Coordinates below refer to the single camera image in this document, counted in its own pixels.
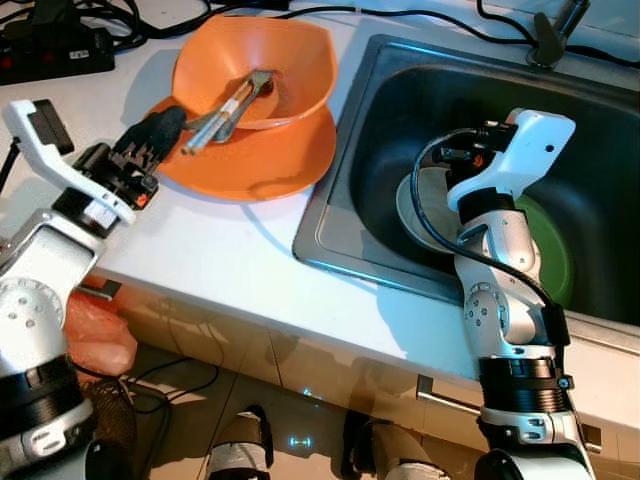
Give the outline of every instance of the orange bowl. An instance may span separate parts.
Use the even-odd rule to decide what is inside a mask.
[[[329,32],[297,20],[213,17],[180,52],[172,96],[204,115],[255,69],[275,71],[274,90],[253,101],[238,128],[262,130],[304,118],[326,103],[336,82]]]
[[[167,98],[152,111],[173,105],[175,99]],[[187,111],[187,118],[193,114]],[[322,178],[336,151],[336,128],[324,105],[289,125],[236,131],[226,143],[183,155],[180,149],[192,136],[182,132],[160,172],[190,190],[227,200],[254,202],[300,192]]]

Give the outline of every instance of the sink basin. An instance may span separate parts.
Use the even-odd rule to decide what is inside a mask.
[[[559,113],[576,122],[576,133],[548,175],[525,193],[551,216],[573,257],[573,295],[565,307],[640,325],[637,106],[636,92],[372,37],[338,126],[334,164],[314,190],[294,254],[459,303],[452,256],[425,250],[404,231],[395,207],[398,184],[438,134],[504,120],[515,107]]]

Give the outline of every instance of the faucet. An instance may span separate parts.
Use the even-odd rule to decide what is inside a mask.
[[[527,55],[529,65],[547,70],[553,69],[564,55],[569,35],[578,26],[590,5],[589,0],[565,0],[553,25],[544,13],[536,13],[533,23],[538,46]]]

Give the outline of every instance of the electrical cable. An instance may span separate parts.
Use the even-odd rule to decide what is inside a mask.
[[[88,368],[85,368],[82,365],[77,364],[76,362],[73,362],[73,366],[76,368],[76,370],[84,373],[85,375],[90,375],[92,377],[100,378],[102,380],[118,380],[120,378],[120,376],[118,375],[107,375],[104,373],[94,372],[93,370],[89,370]]]
[[[482,0],[477,0],[476,1],[476,10],[478,11],[478,15],[480,15],[485,20],[494,20],[494,21],[497,21],[497,22],[506,23],[507,25],[511,25],[513,28],[515,28],[516,30],[518,30],[522,34],[522,36],[527,40],[527,42],[529,42],[529,44],[531,46],[538,45],[538,42],[536,41],[535,38],[533,38],[533,35],[531,35],[531,33],[529,33],[529,30],[524,28],[524,26],[522,26],[517,21],[515,21],[515,20],[513,20],[512,18],[509,18],[509,17],[503,17],[502,15],[496,15],[496,14],[493,14],[493,13],[488,13],[484,9],[484,5],[482,3]]]
[[[289,13],[285,13],[284,15],[277,15],[273,18],[282,18],[289,19],[299,17],[301,15],[308,15],[310,13],[322,13],[322,12],[350,12],[350,13],[362,13],[365,15],[372,15],[376,17],[403,17],[410,15],[422,15],[426,17],[438,18],[440,20],[444,20],[446,22],[452,23],[455,26],[466,30],[467,32],[475,35],[476,37],[490,43],[497,43],[502,45],[528,45],[529,42],[527,40],[520,39],[509,39],[509,38],[498,38],[493,37],[491,35],[487,35],[486,33],[481,32],[480,30],[476,30],[475,28],[467,25],[460,20],[457,20],[449,15],[445,15],[444,13],[434,12],[432,10],[396,10],[396,11],[386,11],[386,10],[373,10],[370,8],[357,8],[357,7],[347,7],[347,6],[335,6],[335,7],[311,7],[304,8],[301,10],[294,10]]]
[[[192,361],[192,360],[193,360],[193,358],[191,358],[191,357],[182,357],[182,358],[179,358],[179,359],[177,359],[177,360],[173,360],[173,361],[171,361],[171,362],[163,363],[163,364],[161,364],[161,365],[157,365],[157,366],[155,366],[155,367],[153,367],[153,368],[150,368],[149,370],[147,370],[147,371],[145,371],[145,372],[141,373],[141,374],[140,374],[140,375],[138,375],[137,377],[135,377],[135,378],[130,378],[130,379],[128,379],[127,381],[128,381],[129,383],[137,384],[140,380],[142,380],[143,378],[145,378],[145,377],[147,377],[147,376],[151,375],[151,374],[152,374],[152,373],[154,373],[154,372],[157,372],[157,371],[159,371],[159,370],[164,370],[165,368],[173,367],[174,365],[178,365],[178,364],[180,364],[180,363],[190,362],[190,361]]]
[[[631,67],[640,69],[640,61],[626,60],[624,58],[616,57],[603,50],[599,50],[594,47],[588,47],[586,45],[567,45],[565,48],[567,52],[582,55],[584,57],[591,57],[597,60],[604,60],[605,62],[615,63],[622,67]]]
[[[554,301],[551,299],[551,297],[549,296],[549,294],[544,290],[544,288],[535,280],[533,280],[532,278],[530,278],[528,275],[526,275],[525,273],[521,272],[520,270],[517,270],[513,267],[511,267],[510,265],[507,265],[506,263],[502,263],[498,260],[494,260],[492,258],[489,257],[485,257],[484,255],[480,255],[478,253],[472,252],[470,250],[467,250],[466,248],[463,248],[459,245],[456,245],[455,243],[450,242],[449,240],[447,240],[446,238],[444,238],[442,236],[442,234],[440,234],[440,232],[438,232],[433,225],[431,224],[431,222],[429,221],[429,219],[427,218],[427,215],[425,214],[424,209],[422,208],[422,204],[420,202],[420,191],[419,191],[419,182],[418,182],[418,176],[419,176],[419,172],[420,172],[420,167],[422,165],[422,160],[431,152],[431,150],[433,150],[436,146],[447,142],[449,140],[451,140],[454,137],[459,137],[462,135],[477,135],[478,134],[478,130],[475,128],[461,128],[461,129],[457,129],[457,130],[453,130],[445,135],[442,135],[440,137],[437,137],[433,140],[431,140],[429,143],[427,143],[424,148],[422,148],[422,150],[420,151],[420,153],[418,154],[418,156],[416,157],[416,160],[413,164],[413,169],[411,171],[411,177],[409,180],[409,187],[410,187],[410,192],[411,192],[411,202],[413,203],[413,208],[416,212],[416,215],[418,216],[418,219],[420,220],[420,224],[425,228],[425,230],[427,230],[427,232],[429,232],[429,234],[443,247],[447,248],[448,250],[451,250],[453,253],[456,253],[458,255],[461,255],[463,257],[469,258],[471,260],[475,260],[476,262],[480,262],[484,265],[487,265],[489,267],[498,269],[504,273],[506,273],[507,275],[510,275],[516,279],[518,279],[519,281],[521,281],[522,283],[524,283],[527,287],[529,287],[531,290],[533,290],[536,295],[540,298],[540,300],[544,303],[544,305],[548,308],[554,308],[555,307],[555,303]]]
[[[216,381],[218,380],[218,378],[220,377],[220,367],[218,367],[217,365],[214,365],[215,368],[215,373],[213,374],[213,377],[211,378],[211,380],[209,380],[208,382],[198,386],[198,387],[194,387],[194,388],[190,388],[188,390],[185,390],[184,392],[181,392],[177,395],[174,395],[172,397],[169,397],[168,395],[165,395],[165,400],[161,401],[159,405],[150,408],[148,410],[141,410],[136,408],[135,411],[136,413],[140,414],[140,415],[150,415],[152,413],[157,412],[158,410],[162,409],[162,408],[166,408],[167,405],[173,405],[173,402],[175,402],[177,399],[184,397],[185,395],[188,395],[190,393],[195,393],[195,392],[199,392],[200,390],[204,390],[207,387],[210,387],[211,385],[213,385],[214,383],[216,383]]]
[[[162,401],[162,398],[165,397],[164,393],[162,393],[160,390],[158,390],[157,388],[151,388],[149,386],[131,385],[130,389],[135,398],[147,397],[153,398],[157,401]],[[142,462],[143,467],[139,470],[139,480],[148,480],[151,469],[153,468],[155,458],[160,451],[160,447],[162,447],[164,443],[167,432],[169,430],[169,426],[171,424],[171,417],[173,416],[173,405],[171,403],[163,403],[163,405],[165,406],[165,408],[162,409],[163,415],[160,426],[158,427],[157,433],[153,435],[153,438],[151,440],[151,447],[149,448],[147,455]]]
[[[77,6],[86,4],[100,5],[100,8],[80,9],[80,14],[82,17],[91,17],[111,21],[118,20],[129,28],[130,33],[124,38],[112,34],[112,38],[116,42],[116,52],[136,48],[144,44],[148,39],[162,40],[190,33],[196,30],[214,15],[219,15],[241,8],[260,7],[263,5],[267,5],[268,3],[265,0],[247,0],[242,3],[235,3],[233,5],[226,5],[213,9],[211,7],[211,3],[208,0],[202,0],[202,3],[206,8],[205,11],[200,15],[189,20],[177,23],[175,25],[171,25],[169,27],[159,28],[142,20],[135,0],[124,1],[130,11],[115,6],[108,0],[82,0],[78,4],[76,4]]]

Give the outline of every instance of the kitchen counter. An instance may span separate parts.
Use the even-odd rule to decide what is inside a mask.
[[[170,24],[181,20],[178,14],[198,13],[197,2],[183,3],[176,11],[170,0],[141,2],[143,17]],[[458,9],[463,20],[464,15],[472,19],[470,7],[460,3],[467,2],[453,2],[450,11]],[[329,102],[336,122],[373,34],[520,63],[526,53],[524,48],[484,43],[424,19],[390,22],[348,14],[303,18],[332,34],[340,66]],[[492,32],[513,34],[502,26]],[[186,37],[150,41],[119,55],[113,72],[1,87],[0,104],[49,98],[77,152],[96,141],[112,143],[169,94],[173,64],[185,41]],[[597,62],[565,58],[559,71],[637,88],[637,73]],[[2,129],[0,144],[9,142]],[[13,233],[34,208],[47,206],[58,194],[18,160],[0,201],[0,235]],[[162,178],[160,192],[137,223],[120,228],[109,239],[99,273],[469,386],[476,378],[474,360],[458,306],[320,271],[293,258],[291,245],[309,195],[310,189],[264,203],[237,203],[207,198]],[[640,408],[631,400],[640,398],[637,356],[574,340],[567,351],[567,370],[576,379],[574,398],[580,412],[638,428]]]

